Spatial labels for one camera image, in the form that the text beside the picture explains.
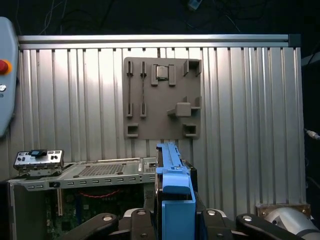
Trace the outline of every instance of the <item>metal strip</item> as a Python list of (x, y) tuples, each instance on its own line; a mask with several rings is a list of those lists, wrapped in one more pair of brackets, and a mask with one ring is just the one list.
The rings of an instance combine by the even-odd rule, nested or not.
[(249, 166), (249, 188), (250, 188), (250, 206), (249, 212), (255, 213), (255, 205), (260, 203), (260, 177), (259, 177), (259, 162), (260, 162), (260, 129), (259, 129), (259, 86), (258, 86), (258, 70), (257, 70), (257, 51), (255, 48), (249, 48), (250, 61), (250, 107), (252, 122), (249, 128), (252, 128), (252, 136), (248, 138), (252, 140), (248, 144), (248, 150), (251, 153), (248, 158)]
[(79, 134), (80, 134), (80, 157), (75, 161), (87, 161), (87, 129), (86, 129), (86, 99), (85, 99), (85, 69), (84, 51), (77, 50), (77, 74), (78, 74), (78, 112), (79, 112)]
[(32, 77), (31, 77), (31, 55), (30, 50), (24, 50), (22, 55), (23, 63), (21, 65), (21, 84), (22, 92), (22, 115), (23, 115), (23, 142), (25, 149), (34, 149), (34, 126), (33, 126), (33, 104), (32, 104)]
[(77, 162), (81, 158), (80, 113), (79, 113), (79, 74), (77, 50), (69, 52), (69, 107), (71, 132), (71, 161)]
[(33, 143), (32, 149), (40, 148), (40, 121), (39, 121), (39, 98), (38, 98), (38, 89), (39, 89), (39, 53), (36, 50), (31, 50), (31, 84), (32, 84), (32, 126), (33, 131)]
[(128, 42), (287, 42), (287, 34), (203, 34), (203, 35), (73, 35), (73, 36), (19, 36), (20, 44), (59, 43), (128, 43)]
[(219, 76), (219, 107), (220, 107), (220, 141), (221, 144), (221, 171), (222, 175), (222, 211), (233, 219), (234, 212), (234, 175), (233, 175), (233, 103), (230, 55), (228, 48), (217, 49), (217, 66)]
[(302, 95), (302, 74), (301, 74), (301, 49), (298, 47), (294, 50), (294, 79), (295, 90), (297, 93), (296, 107), (298, 109), (298, 131), (299, 131), (299, 157), (300, 160), (300, 202), (306, 202), (306, 172), (305, 172), (305, 144), (304, 144), (304, 112), (303, 112), (303, 95)]
[(114, 51), (99, 52), (100, 107), (102, 129), (102, 159), (117, 158), (116, 103), (114, 83)]
[[(203, 49), (203, 62), (206, 49)], [(204, 80), (204, 101), (208, 111), (205, 114), (205, 129), (207, 137), (207, 171), (209, 208), (223, 208), (222, 171), (221, 171), (221, 139), (220, 139), (220, 105), (219, 105), (219, 75), (217, 49), (208, 49), (208, 81)]]
[(244, 58), (241, 48), (232, 48), (231, 79), (233, 105), (233, 145), (234, 145), (234, 179), (236, 214), (247, 212), (248, 152), (247, 152), (247, 116), (246, 116), (246, 83)]
[(279, 48), (270, 49), (271, 92), (273, 115), (273, 149), (275, 196), (277, 203), (286, 203), (286, 126), (283, 90), (282, 53)]
[(286, 125), (286, 161), (287, 161), (287, 186), (288, 202), (297, 203), (299, 193), (296, 191), (300, 184), (299, 168), (299, 119), (298, 108), (292, 104), (298, 99), (296, 86), (293, 84), (295, 79), (295, 56), (293, 48), (283, 49), (283, 69), (284, 71), (284, 99), (285, 99), (285, 125)]
[(64, 161), (71, 162), (71, 131), (69, 108), (69, 69), (67, 50), (56, 50), (53, 62), (53, 100), (56, 148), (64, 150)]
[(32, 49), (127, 49), (127, 48), (285, 48), (287, 42), (122, 42), (122, 43), (46, 43), (20, 44), (20, 50)]
[[(18, 58), (18, 65), (23, 66), (23, 53), (19, 53), (19, 58)], [(19, 79), (22, 79), (23, 76), (23, 68), (19, 67), (17, 77)], [(16, 94), (15, 94), (15, 107), (14, 107), (14, 115), (12, 118), (14, 118), (14, 121), (11, 122), (10, 125), (10, 134), (12, 136), (20, 136), (17, 139), (12, 140), (10, 138), (10, 148), (9, 148), (9, 163), (12, 163), (12, 158), (14, 158), (17, 155), (17, 152), (20, 151), (21, 148), (24, 147), (24, 123), (23, 123), (23, 87), (22, 84), (18, 84), (16, 86)], [(9, 174), (10, 177), (14, 177), (15, 170), (13, 169), (13, 164), (10, 164), (9, 166)]]
[(124, 113), (123, 113), (123, 98), (122, 98), (122, 65), (123, 56), (122, 49), (116, 49), (113, 52), (113, 67), (114, 67), (114, 81), (115, 81), (115, 119), (116, 119), (116, 135), (117, 135), (117, 157), (118, 158), (130, 158), (130, 154), (127, 153), (126, 145), (130, 145), (127, 140), (125, 140), (124, 134)]
[(40, 50), (38, 60), (37, 97), (41, 146), (46, 149), (56, 149), (52, 51)]

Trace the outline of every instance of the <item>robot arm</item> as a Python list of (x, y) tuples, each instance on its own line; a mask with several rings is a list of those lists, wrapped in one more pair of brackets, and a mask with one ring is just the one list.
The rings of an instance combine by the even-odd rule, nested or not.
[[(99, 214), (68, 232), (62, 240), (320, 239), (305, 238), (293, 231), (299, 223), (304, 223), (302, 228), (310, 229), (303, 221), (307, 219), (302, 213), (302, 216), (291, 214), (295, 218), (292, 220), (283, 218), (285, 212), (272, 212), (269, 215), (271, 222), (246, 213), (232, 221), (221, 210), (205, 208), (197, 192), (197, 170), (181, 160), (173, 143), (157, 146), (154, 199), (150, 201), (146, 204), (150, 209), (128, 210), (121, 220), (110, 213)], [(315, 227), (306, 233), (304, 236), (317, 234), (319, 237)]]

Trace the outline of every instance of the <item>white cable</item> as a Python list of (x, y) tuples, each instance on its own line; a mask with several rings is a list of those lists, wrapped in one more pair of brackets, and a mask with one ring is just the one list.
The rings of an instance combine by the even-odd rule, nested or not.
[(308, 129), (304, 129), (306, 134), (309, 135), (310, 138), (315, 139), (315, 140), (320, 140), (320, 135), (316, 133), (315, 131), (310, 131)]
[[(64, 8), (63, 8), (61, 20), (63, 20), (64, 17), (65, 17), (67, 2), (68, 2), (68, 0), (65, 0), (65, 2), (64, 2)], [(61, 25), (60, 25), (60, 35), (62, 35), (62, 22), (61, 22)]]
[(21, 29), (20, 29), (19, 20), (18, 20), (19, 7), (20, 7), (20, 0), (17, 1), (17, 5), (16, 5), (15, 21), (16, 21), (16, 24), (18, 26), (19, 33), (20, 33), (20, 35), (22, 35)]
[(240, 29), (238, 28), (238, 26), (235, 24), (235, 22), (231, 19), (231, 17), (229, 17), (227, 14), (225, 14), (225, 16), (230, 20), (230, 22), (235, 26), (235, 28), (238, 30), (239, 33), (241, 33)]
[[(213, 4), (215, 5), (215, 7), (218, 9), (216, 0), (212, 0)], [(235, 28), (238, 30), (239, 33), (241, 33), (240, 29), (238, 28), (238, 26), (235, 24), (235, 22), (231, 19), (231, 17), (229, 17), (227, 14), (223, 13), (229, 20), (230, 22), (235, 26)]]
[(54, 8), (55, 8), (55, 0), (52, 0), (51, 11), (46, 14), (46, 15), (48, 16), (48, 14), (50, 13), (49, 22), (48, 22), (48, 24), (46, 25), (47, 17), (45, 17), (45, 20), (44, 20), (44, 29), (39, 33), (39, 35), (41, 35), (43, 32), (46, 32), (47, 28), (49, 27), (50, 22), (51, 22), (52, 12), (53, 12)]

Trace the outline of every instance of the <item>red emergency stop button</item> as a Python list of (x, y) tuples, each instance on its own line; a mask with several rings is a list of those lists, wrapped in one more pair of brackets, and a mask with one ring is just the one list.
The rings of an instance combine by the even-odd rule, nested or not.
[(9, 64), (5, 60), (0, 60), (0, 75), (4, 75), (9, 71)]

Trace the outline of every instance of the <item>black cable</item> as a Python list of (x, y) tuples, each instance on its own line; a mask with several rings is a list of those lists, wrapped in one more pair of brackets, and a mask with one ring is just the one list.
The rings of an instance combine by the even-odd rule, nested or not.
[(307, 176), (306, 179), (308, 179), (310, 182), (312, 182), (320, 190), (319, 183), (317, 183), (312, 177)]
[(224, 16), (226, 16), (230, 22), (234, 25), (234, 27), (236, 28), (236, 30), (241, 33), (240, 29), (238, 28), (238, 26), (236, 25), (235, 21), (230, 17), (230, 15), (232, 15), (231, 12), (226, 12), (223, 8), (218, 7), (216, 0), (212, 0), (213, 5), (215, 6), (215, 8), (221, 12)]
[(107, 20), (107, 18), (109, 16), (109, 13), (110, 13), (114, 3), (115, 3), (115, 0), (110, 0), (110, 3), (109, 3), (109, 5), (107, 7), (107, 10), (106, 10), (106, 13), (105, 13), (105, 15), (103, 16), (103, 18), (102, 18), (102, 20), (100, 22), (99, 30), (101, 30), (103, 28), (103, 26), (104, 26), (104, 24), (105, 24), (105, 22), (106, 22), (106, 20)]
[(317, 44), (316, 44), (315, 47), (313, 48), (313, 50), (312, 50), (312, 56), (310, 57), (310, 59), (309, 59), (309, 61), (308, 61), (308, 63), (307, 63), (306, 66), (308, 66), (308, 65), (311, 63), (312, 59), (315, 57), (315, 55), (316, 55), (316, 53), (317, 53), (317, 51), (318, 51), (319, 49), (320, 49), (320, 40), (317, 42)]
[(55, 33), (60, 30), (60, 26), (63, 24), (64, 30), (68, 30), (71, 27), (78, 27), (90, 29), (92, 32), (97, 32), (98, 28), (94, 27), (95, 24), (92, 24), (90, 21), (86, 21), (84, 19), (63, 19), (60, 21), (60, 24), (56, 27)]
[(92, 22), (94, 22), (94, 23), (96, 23), (96, 24), (98, 23), (98, 21), (92, 16), (91, 13), (89, 13), (89, 12), (86, 11), (86, 10), (82, 10), (82, 9), (73, 9), (73, 10), (67, 12), (67, 13), (64, 15), (64, 17), (63, 17), (62, 20), (66, 19), (69, 15), (71, 15), (71, 14), (73, 14), (73, 13), (82, 13), (82, 14), (85, 14), (85, 15), (87, 15), (88, 17), (91, 18)]
[[(218, 11), (224, 12), (228, 16), (232, 17), (233, 20), (257, 21), (257, 20), (260, 20), (265, 15), (267, 4), (269, 2), (271, 2), (271, 1), (272, 0), (264, 0), (263, 2), (252, 4), (252, 5), (247, 5), (247, 6), (242, 6), (240, 4), (240, 2), (237, 1), (238, 4), (240, 4), (239, 6), (231, 6), (231, 5), (227, 4), (226, 2), (224, 2), (222, 0), (217, 0), (217, 2), (222, 4), (222, 7), (218, 7), (217, 4), (215, 4), (215, 2), (213, 2), (213, 4), (215, 4), (215, 6), (217, 7)], [(239, 14), (240, 14), (239, 10), (245, 10), (245, 9), (249, 9), (249, 8), (256, 8), (256, 7), (259, 7), (259, 6), (263, 6), (263, 8), (260, 10), (260, 14), (258, 16), (239, 17)]]
[[(80, 13), (83, 15), (86, 15), (86, 18), (83, 19), (75, 19), (74, 14), (76, 13)], [(78, 27), (79, 29), (83, 28), (83, 29), (91, 29), (92, 31), (96, 32), (98, 30), (97, 27), (94, 26), (98, 26), (99, 22), (86, 10), (82, 10), (82, 9), (73, 9), (69, 12), (67, 12), (64, 17), (60, 20), (58, 26), (56, 27), (54, 33), (57, 33), (58, 30), (60, 29), (60, 26), (63, 26), (65, 23), (70, 23), (70, 22), (77, 22), (78, 24), (74, 24), (74, 27)]]

